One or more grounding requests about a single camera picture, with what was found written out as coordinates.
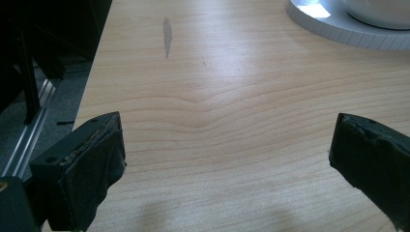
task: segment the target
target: gray floor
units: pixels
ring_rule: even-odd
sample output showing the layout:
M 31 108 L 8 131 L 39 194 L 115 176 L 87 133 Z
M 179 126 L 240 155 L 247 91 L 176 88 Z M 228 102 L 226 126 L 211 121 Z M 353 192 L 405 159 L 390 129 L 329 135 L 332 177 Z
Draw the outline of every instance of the gray floor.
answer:
M 63 63 L 67 71 L 63 79 L 51 80 L 55 92 L 47 106 L 44 123 L 30 160 L 65 137 L 73 129 L 73 121 L 88 79 L 91 62 L 79 57 L 67 56 L 63 58 Z M 45 76 L 38 67 L 35 68 L 35 74 L 40 90 L 44 85 Z M 25 113 L 24 96 L 21 95 L 0 114 L 0 173 L 24 131 Z M 29 169 L 26 169 L 23 180 L 30 176 Z

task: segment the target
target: dark mark on table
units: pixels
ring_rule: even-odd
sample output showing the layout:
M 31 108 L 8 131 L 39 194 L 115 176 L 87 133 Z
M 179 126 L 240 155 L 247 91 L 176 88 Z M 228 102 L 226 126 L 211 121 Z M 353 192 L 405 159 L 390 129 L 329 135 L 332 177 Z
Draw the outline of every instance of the dark mark on table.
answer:
M 202 64 L 206 67 L 204 56 L 202 56 Z
M 163 42 L 165 43 L 165 58 L 168 59 L 169 49 L 171 48 L 172 42 L 172 29 L 168 18 L 165 18 L 165 21 L 163 22 Z

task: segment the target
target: wood grain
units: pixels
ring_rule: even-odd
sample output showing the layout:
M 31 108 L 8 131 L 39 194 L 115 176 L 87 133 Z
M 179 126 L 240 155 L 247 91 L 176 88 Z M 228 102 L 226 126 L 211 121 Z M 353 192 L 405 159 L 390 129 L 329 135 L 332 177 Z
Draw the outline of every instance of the wood grain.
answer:
M 286 4 L 113 1 L 75 124 L 120 111 L 128 167 L 89 231 L 395 231 L 328 151 L 339 112 L 410 134 L 410 53 L 317 37 Z

